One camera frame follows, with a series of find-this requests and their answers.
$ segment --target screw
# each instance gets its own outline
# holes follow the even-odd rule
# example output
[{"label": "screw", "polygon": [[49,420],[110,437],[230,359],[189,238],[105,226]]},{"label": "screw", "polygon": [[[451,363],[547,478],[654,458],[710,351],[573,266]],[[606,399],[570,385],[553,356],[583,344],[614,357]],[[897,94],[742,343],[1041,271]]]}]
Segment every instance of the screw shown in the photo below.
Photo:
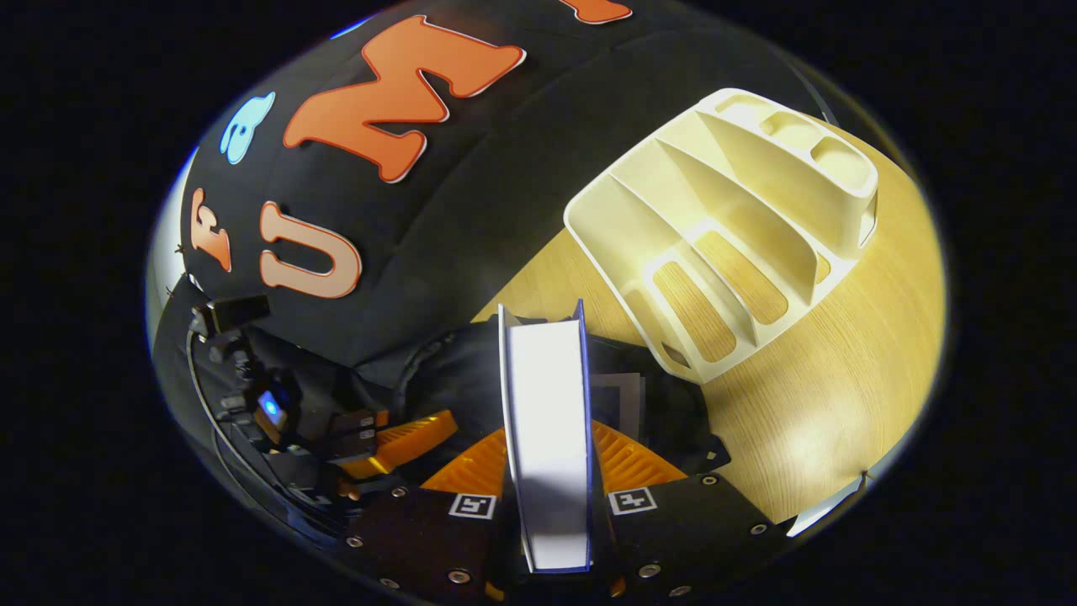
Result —
[{"label": "screw", "polygon": [[649,579],[651,577],[661,572],[662,567],[659,566],[658,564],[647,564],[646,566],[640,568],[640,572],[638,574],[640,575],[641,579]]},{"label": "screw", "polygon": [[457,584],[471,582],[471,575],[466,570],[449,570],[449,580]]}]

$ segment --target white desk organizer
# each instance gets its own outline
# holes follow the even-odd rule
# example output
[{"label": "white desk organizer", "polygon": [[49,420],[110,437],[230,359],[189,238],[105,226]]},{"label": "white desk organizer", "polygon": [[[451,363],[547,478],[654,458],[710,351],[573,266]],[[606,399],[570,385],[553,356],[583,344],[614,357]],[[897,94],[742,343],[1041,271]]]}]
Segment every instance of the white desk organizer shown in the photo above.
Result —
[{"label": "white desk organizer", "polygon": [[725,88],[606,168],[564,223],[662,368],[702,384],[849,273],[875,232],[878,184],[830,130]]}]

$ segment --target orange letter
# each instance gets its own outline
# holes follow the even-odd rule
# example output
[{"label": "orange letter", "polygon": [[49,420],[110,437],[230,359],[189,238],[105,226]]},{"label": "orange letter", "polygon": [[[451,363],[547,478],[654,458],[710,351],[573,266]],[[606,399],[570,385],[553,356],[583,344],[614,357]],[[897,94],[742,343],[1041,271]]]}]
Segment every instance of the orange letter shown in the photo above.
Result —
[{"label": "orange letter", "polygon": [[355,287],[363,263],[355,246],[339,234],[281,214],[276,201],[262,205],[258,224],[262,238],[266,241],[284,238],[320,250],[333,259],[333,268],[328,272],[316,273],[282,263],[276,254],[263,250],[258,268],[266,285],[283,285],[322,298],[339,298]]},{"label": "orange letter", "polygon": [[204,199],[206,199],[206,192],[198,187],[191,198],[191,246],[195,250],[205,250],[221,263],[225,271],[230,271],[232,253],[228,248],[228,231],[219,229],[214,234],[210,230],[210,227],[216,226],[216,214],[208,207],[202,206]]},{"label": "orange letter", "polygon": [[599,25],[632,16],[632,9],[609,0],[561,0],[572,6],[576,18],[588,24]]},{"label": "orange letter", "polygon": [[395,183],[426,149],[418,130],[392,135],[370,126],[377,122],[445,122],[449,110],[420,71],[449,83],[453,97],[474,97],[523,61],[518,46],[493,46],[408,17],[375,36],[363,58],[377,80],[319,93],[292,116],[284,146],[307,139],[321,141],[378,165],[381,180]]}]

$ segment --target black background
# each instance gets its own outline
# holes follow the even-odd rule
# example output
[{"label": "black background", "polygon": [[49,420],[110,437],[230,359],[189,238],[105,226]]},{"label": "black background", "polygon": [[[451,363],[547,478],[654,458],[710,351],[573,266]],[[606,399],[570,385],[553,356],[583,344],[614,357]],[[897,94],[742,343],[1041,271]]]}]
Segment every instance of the black background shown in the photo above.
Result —
[{"label": "black background", "polygon": [[[723,603],[1074,597],[1061,344],[1073,256],[1050,245],[1073,227],[1073,155],[1059,149],[1072,83],[1067,19],[1051,4],[722,3],[913,152],[955,302],[950,364],[909,454],[841,523]],[[20,236],[5,241],[26,239],[3,265],[17,284],[8,408],[37,413],[6,425],[19,442],[0,577],[13,603],[378,603],[266,531],[188,453],[149,364],[141,282],[160,200],[205,127],[377,4],[33,5],[5,9],[17,34],[6,208]]]}]

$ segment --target orange letter m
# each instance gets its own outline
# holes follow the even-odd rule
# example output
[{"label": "orange letter m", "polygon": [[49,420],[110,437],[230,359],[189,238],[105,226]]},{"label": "orange letter m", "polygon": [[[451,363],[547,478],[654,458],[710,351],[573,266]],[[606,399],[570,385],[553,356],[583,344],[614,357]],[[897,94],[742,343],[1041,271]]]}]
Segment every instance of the orange letter m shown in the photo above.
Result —
[{"label": "orange letter m", "polygon": [[376,80],[319,93],[292,116],[284,146],[305,140],[327,143],[378,165],[382,181],[403,179],[426,149],[418,130],[393,135],[370,126],[378,122],[445,122],[449,109],[421,72],[449,83],[453,97],[474,97],[520,65],[518,46],[494,46],[408,17],[375,36],[363,58]]}]

